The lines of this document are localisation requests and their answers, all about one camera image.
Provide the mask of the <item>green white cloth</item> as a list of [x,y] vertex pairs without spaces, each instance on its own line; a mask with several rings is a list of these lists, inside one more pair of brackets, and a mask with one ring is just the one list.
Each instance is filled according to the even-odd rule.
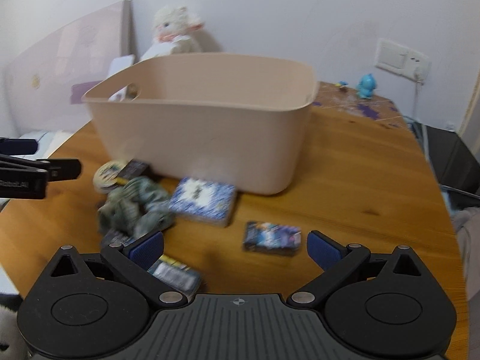
[[109,231],[138,239],[145,234],[163,231],[173,225],[169,210],[171,195],[160,184],[140,176],[113,189],[97,211],[98,231]]

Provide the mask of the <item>white pillow bedding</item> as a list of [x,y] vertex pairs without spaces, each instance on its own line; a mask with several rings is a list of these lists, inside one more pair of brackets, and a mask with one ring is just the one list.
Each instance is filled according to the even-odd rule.
[[38,144],[37,152],[35,154],[19,154],[17,155],[17,158],[24,158],[30,160],[38,158],[49,158],[72,135],[73,133],[64,130],[38,130],[32,131],[30,133],[25,133],[21,136],[21,138],[36,140]]

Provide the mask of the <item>blue white patterned box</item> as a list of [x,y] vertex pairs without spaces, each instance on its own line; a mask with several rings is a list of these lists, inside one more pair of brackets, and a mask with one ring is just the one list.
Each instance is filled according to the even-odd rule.
[[226,227],[236,195],[237,189],[231,184],[186,177],[176,186],[168,209],[187,219]]

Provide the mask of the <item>pink purple headboard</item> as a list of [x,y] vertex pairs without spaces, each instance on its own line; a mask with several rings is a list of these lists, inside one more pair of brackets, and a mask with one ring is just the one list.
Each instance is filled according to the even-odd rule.
[[4,70],[7,102],[19,134],[76,132],[90,121],[84,94],[129,54],[131,2],[122,0],[54,31]]

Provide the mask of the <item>small mushroom figurine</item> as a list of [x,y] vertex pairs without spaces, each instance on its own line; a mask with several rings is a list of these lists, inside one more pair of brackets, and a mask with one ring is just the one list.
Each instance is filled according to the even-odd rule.
[[348,91],[348,83],[344,80],[341,80],[335,84],[335,87],[338,88],[340,91],[347,92]]

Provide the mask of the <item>purple star table mat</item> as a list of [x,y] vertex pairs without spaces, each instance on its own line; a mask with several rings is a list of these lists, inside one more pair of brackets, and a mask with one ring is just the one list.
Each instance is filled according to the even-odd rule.
[[389,128],[408,129],[404,117],[394,102],[377,95],[370,100],[360,99],[356,95],[356,90],[348,86],[321,81],[313,105],[371,119]]

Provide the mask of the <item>beige plastic storage bin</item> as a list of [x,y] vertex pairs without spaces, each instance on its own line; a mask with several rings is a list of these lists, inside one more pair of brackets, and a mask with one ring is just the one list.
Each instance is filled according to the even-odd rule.
[[272,195],[294,178],[317,91],[301,62],[198,53],[143,60],[83,101],[111,158]]

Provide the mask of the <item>small black box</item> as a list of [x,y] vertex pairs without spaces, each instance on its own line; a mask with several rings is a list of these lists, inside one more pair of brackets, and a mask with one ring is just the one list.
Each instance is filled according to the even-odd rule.
[[153,172],[150,164],[132,159],[120,170],[116,177],[116,183],[126,185],[130,180],[141,176],[145,176],[154,182],[160,180],[160,176]]

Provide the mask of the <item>blue penguin figurine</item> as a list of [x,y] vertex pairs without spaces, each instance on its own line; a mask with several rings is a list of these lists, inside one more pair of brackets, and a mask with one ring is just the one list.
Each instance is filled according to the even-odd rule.
[[369,73],[361,77],[359,84],[356,86],[356,94],[360,99],[371,100],[376,88],[377,81],[374,76]]

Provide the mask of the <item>white wall switch socket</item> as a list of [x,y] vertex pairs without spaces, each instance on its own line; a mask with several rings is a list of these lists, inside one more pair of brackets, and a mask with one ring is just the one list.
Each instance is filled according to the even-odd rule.
[[417,50],[380,38],[377,42],[374,66],[423,84],[430,72],[431,60]]

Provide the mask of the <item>white plush lamb toy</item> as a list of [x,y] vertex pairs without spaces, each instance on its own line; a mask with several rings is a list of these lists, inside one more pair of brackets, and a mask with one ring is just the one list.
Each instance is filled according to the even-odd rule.
[[162,7],[154,15],[151,47],[140,60],[165,55],[201,53],[202,48],[194,33],[204,26],[204,22],[187,7]]

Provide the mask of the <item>black laptop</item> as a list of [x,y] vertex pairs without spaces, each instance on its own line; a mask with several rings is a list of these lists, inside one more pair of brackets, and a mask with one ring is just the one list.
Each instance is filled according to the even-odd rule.
[[479,161],[458,134],[418,122],[412,128],[438,183],[478,197]]

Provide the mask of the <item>blue yellow card pack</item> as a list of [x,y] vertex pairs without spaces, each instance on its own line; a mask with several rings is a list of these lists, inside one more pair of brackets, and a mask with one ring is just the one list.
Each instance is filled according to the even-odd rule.
[[202,283],[199,272],[165,254],[160,256],[147,271],[159,281],[184,294],[189,301]]

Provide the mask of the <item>grey clothing pile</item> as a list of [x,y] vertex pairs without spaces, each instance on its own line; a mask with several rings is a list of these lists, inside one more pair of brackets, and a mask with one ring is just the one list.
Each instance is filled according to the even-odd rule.
[[468,207],[454,214],[452,224],[463,263],[467,299],[479,292],[479,208]]

